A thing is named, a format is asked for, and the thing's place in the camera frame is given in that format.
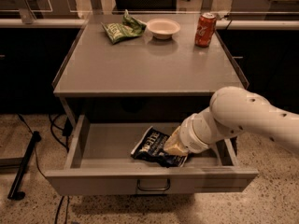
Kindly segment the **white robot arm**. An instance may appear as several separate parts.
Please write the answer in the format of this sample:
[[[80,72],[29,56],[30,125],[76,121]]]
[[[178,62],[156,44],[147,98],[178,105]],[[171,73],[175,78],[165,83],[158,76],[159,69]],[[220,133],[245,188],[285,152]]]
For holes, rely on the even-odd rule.
[[[243,132],[262,135],[292,153],[299,153],[299,115],[237,87],[217,90],[208,108],[190,115],[176,128],[165,142],[164,151],[179,156],[201,153],[220,140]]]

